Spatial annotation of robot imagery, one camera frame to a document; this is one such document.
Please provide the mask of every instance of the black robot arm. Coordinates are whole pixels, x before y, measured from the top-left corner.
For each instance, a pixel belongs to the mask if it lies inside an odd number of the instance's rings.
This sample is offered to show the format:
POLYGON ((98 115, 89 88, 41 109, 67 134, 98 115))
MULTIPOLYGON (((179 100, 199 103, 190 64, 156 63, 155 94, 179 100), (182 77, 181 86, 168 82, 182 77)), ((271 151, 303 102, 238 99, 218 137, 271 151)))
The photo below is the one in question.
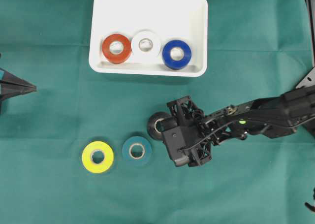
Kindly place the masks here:
POLYGON ((238 106, 228 106, 208 116, 190 96, 167 104, 171 115, 152 116, 148 130, 161 133, 170 158, 176 166, 200 166, 211 160, 211 146, 248 134, 278 138, 293 134, 315 118, 315 86, 301 88, 279 97, 260 98, 238 106))

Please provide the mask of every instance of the white tray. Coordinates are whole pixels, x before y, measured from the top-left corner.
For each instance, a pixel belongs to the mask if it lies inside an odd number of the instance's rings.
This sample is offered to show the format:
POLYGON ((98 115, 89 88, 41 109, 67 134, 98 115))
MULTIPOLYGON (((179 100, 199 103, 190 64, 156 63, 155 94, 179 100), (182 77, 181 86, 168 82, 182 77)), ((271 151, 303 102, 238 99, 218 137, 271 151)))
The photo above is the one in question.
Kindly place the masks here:
POLYGON ((94 0, 89 63, 102 73, 197 77, 207 69, 208 4, 206 0, 94 0), (139 31, 155 32, 161 39, 160 54, 141 61, 130 55, 122 64, 112 64, 103 55, 103 40, 121 33, 132 40, 139 31), (181 70, 165 66, 163 46, 172 39, 185 41, 192 58, 181 70))

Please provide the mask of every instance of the black cable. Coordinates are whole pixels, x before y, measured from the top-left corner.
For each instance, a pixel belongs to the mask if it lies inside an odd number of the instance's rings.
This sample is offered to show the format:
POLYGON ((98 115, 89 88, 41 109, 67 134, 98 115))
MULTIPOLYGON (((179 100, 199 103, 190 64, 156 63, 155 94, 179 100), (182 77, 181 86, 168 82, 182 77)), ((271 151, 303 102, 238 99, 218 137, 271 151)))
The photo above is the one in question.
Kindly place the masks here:
MULTIPOLYGON (((290 127, 286 127, 286 126, 282 126, 282 125, 277 125, 277 124, 275 124, 275 123, 266 123, 266 122, 263 122, 263 121, 246 120, 246 119, 244 119, 244 121, 246 121, 246 122, 256 122, 256 123, 264 123, 264 124, 268 124, 268 125, 270 125, 270 126, 281 127, 281 128, 286 128, 286 129, 293 129, 293 128, 296 128, 296 127, 298 127, 298 126, 301 126, 302 124, 304 124, 304 123, 306 123, 306 122, 309 122, 309 121, 311 121, 311 120, 314 120, 314 119, 315 119, 315 117, 311 117, 311 118, 309 118, 309 119, 307 119, 307 120, 305 120, 305 121, 303 121, 303 122, 300 122, 300 123, 298 123, 298 124, 296 124, 296 125, 294 125, 294 126, 290 126, 290 127)), ((213 132, 211 132, 210 134, 208 134, 206 137, 204 137, 203 139, 201 139, 201 140, 198 141, 197 143, 191 145, 189 148, 183 148, 182 150, 189 150, 189 149, 192 149, 193 147, 195 147, 195 146, 197 146, 198 144, 200 144, 202 141, 204 141, 204 140, 208 139, 209 137, 211 137, 214 133, 216 133, 216 132, 218 132, 219 130, 223 129, 224 127, 227 127, 228 125, 230 125, 230 124, 232 124, 232 123, 234 123, 234 122, 236 122, 236 121, 240 121, 240 120, 241 120, 241 119, 237 119, 237 120, 234 120, 234 121, 231 121, 231 122, 228 122, 228 123, 224 124, 223 126, 217 128, 216 130, 214 130, 213 132)))

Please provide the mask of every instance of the green fabric surface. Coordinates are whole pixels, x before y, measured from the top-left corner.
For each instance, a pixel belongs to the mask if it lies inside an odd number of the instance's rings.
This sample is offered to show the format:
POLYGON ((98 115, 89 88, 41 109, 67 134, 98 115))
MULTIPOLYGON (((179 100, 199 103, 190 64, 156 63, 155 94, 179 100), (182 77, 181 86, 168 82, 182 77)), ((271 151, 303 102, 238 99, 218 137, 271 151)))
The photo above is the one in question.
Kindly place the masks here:
POLYGON ((94 72, 93 0, 0 0, 0 67, 38 89, 2 105, 1 223, 314 223, 304 202, 315 185, 315 140, 304 128, 230 140, 195 168, 176 168, 146 133, 147 119, 168 101, 191 95, 211 113, 278 96, 311 70, 304 0, 207 1, 208 69, 182 78, 94 72), (131 135, 151 142, 145 167, 122 158, 131 135), (81 163, 94 140, 114 149, 107 173, 81 163))

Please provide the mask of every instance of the yellow tape roll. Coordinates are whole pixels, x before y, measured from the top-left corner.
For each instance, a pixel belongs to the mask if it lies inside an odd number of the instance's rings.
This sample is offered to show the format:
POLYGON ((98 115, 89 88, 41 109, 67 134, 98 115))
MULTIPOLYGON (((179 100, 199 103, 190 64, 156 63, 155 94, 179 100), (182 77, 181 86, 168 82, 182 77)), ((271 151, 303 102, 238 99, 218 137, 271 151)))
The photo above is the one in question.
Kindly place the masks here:
POLYGON ((114 152, 112 148, 101 141, 94 141, 88 144, 82 153, 83 166, 92 173, 102 173, 107 171, 114 162, 114 152), (95 163, 93 161, 93 154, 97 151, 101 151, 104 154, 104 160, 101 163, 95 163))

